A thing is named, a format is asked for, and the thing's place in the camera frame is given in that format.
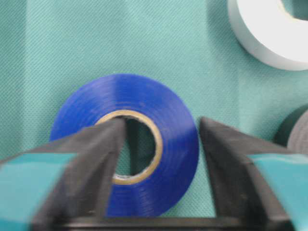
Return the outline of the left gripper teal-taped right finger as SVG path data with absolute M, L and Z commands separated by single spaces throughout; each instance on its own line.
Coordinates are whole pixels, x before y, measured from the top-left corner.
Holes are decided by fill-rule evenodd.
M 201 117 L 219 218 L 244 231 L 305 231 L 308 228 L 308 156 Z

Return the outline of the left gripper teal-taped left finger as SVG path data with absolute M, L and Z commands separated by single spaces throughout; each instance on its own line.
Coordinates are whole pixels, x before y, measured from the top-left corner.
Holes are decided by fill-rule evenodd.
M 1 160 L 1 230 L 52 231 L 104 217 L 124 141 L 125 121 L 115 118 Z

